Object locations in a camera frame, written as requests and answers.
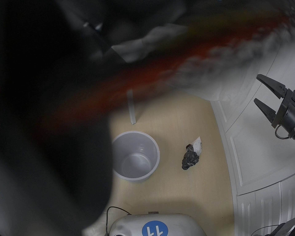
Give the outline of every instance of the blue circle logo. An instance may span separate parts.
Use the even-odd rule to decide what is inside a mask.
[[[142,236],[167,236],[168,227],[161,221],[153,220],[142,228]]]

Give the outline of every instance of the black cable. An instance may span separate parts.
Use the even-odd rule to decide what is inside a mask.
[[[262,227],[262,228],[260,228],[260,229],[263,229],[263,228],[266,228],[266,227],[273,227],[273,226],[279,226],[279,224],[274,224],[274,225],[265,226],[265,227]]]
[[[124,209],[122,209],[122,208],[115,207],[115,206],[111,206],[111,207],[109,207],[109,208],[107,209],[107,211],[106,211],[106,235],[107,235],[107,236],[109,236],[109,233],[108,233],[108,213],[109,213],[109,209],[110,209],[110,208],[117,208],[117,209],[120,209],[120,210],[126,212],[128,215],[132,215],[132,214],[130,214],[128,211],[126,211],[126,210],[124,210]]]
[[[289,137],[282,138],[282,137],[278,136],[277,131],[278,131],[278,129],[279,129],[280,126],[281,126],[281,125],[279,125],[279,126],[276,128],[275,136],[276,136],[277,138],[279,138],[279,139],[289,139]]]

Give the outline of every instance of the crumpled trash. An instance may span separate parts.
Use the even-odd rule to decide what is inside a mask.
[[[202,141],[198,137],[192,144],[186,146],[186,153],[183,156],[182,168],[186,171],[191,166],[199,162],[200,154],[202,152]]]

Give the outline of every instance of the light wood floor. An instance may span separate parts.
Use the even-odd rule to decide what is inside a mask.
[[[160,164],[143,183],[130,183],[114,175],[109,206],[131,214],[183,213],[191,215],[207,236],[233,236],[234,214],[230,178],[221,137],[209,101],[173,91],[135,105],[137,123],[132,125],[128,108],[110,116],[111,137],[138,130],[151,135],[160,148]],[[199,162],[181,168],[186,145],[202,140]],[[109,211],[109,227],[125,215]],[[84,230],[84,235],[105,234],[106,214]]]

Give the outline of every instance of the crumpled black bag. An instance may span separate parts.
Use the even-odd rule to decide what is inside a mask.
[[[186,171],[191,166],[199,162],[199,155],[194,152],[194,147],[189,144],[186,146],[186,153],[183,156],[182,168]]]

